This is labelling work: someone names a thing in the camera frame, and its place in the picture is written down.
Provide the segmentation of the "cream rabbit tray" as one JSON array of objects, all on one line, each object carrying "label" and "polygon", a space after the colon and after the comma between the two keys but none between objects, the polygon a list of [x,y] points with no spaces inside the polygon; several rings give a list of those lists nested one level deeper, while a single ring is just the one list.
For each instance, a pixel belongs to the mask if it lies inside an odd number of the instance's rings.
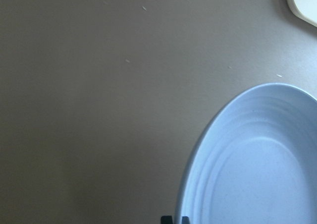
[{"label": "cream rabbit tray", "polygon": [[317,0],[287,0],[287,3],[295,16],[317,26]]}]

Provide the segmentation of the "blue plate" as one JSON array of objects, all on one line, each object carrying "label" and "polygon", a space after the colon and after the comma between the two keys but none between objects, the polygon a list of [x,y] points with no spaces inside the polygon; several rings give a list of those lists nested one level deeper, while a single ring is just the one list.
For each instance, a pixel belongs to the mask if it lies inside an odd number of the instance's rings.
[{"label": "blue plate", "polygon": [[282,83],[231,100],[186,165],[177,224],[314,224],[317,100]]}]

